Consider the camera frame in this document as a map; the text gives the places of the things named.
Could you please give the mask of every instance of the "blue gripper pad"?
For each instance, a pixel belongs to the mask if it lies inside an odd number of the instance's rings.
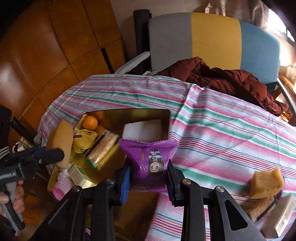
[[[40,153],[43,153],[43,152],[45,152],[45,146],[37,148],[36,151],[34,152],[34,155],[40,154]]]
[[[121,206],[123,206],[128,199],[128,192],[129,192],[129,187],[130,187],[130,167],[127,168],[126,174],[123,179],[123,183],[121,186]]]

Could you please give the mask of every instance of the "window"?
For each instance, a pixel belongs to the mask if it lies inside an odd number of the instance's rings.
[[[289,30],[287,30],[286,26],[284,25],[283,21],[271,9],[269,9],[269,12],[268,12],[267,28],[268,29],[276,29],[276,30],[284,33],[285,35],[287,35],[288,38],[290,38],[293,42],[295,42],[291,33],[289,32]]]

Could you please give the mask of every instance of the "human hand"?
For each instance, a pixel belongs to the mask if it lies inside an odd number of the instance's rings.
[[[25,202],[24,202],[24,188],[22,184],[24,181],[18,181],[18,186],[15,189],[15,200],[13,202],[13,208],[17,214],[22,213],[25,210]],[[8,202],[8,196],[3,192],[0,192],[0,204],[5,204]],[[3,212],[2,207],[0,206],[0,215],[6,217],[6,214]]]

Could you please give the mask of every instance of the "chair armrest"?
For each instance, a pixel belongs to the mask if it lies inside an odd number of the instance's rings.
[[[134,67],[136,67],[143,60],[147,59],[150,56],[150,52],[146,51],[139,54],[137,57],[133,58],[123,66],[121,66],[118,70],[115,71],[115,74],[125,74],[128,71],[131,71]]]
[[[285,88],[285,86],[283,85],[283,83],[280,81],[279,78],[277,78],[276,84],[277,84],[278,88],[280,89],[281,93],[283,94],[283,96],[285,97],[286,101],[288,102],[288,105],[293,113],[293,116],[296,116],[296,104],[295,104],[293,98],[291,97],[288,90]]]

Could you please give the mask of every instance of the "purple snack package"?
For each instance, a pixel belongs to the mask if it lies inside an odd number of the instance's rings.
[[[178,144],[175,140],[152,143],[119,139],[119,146],[132,160],[132,191],[167,192],[168,161]]]

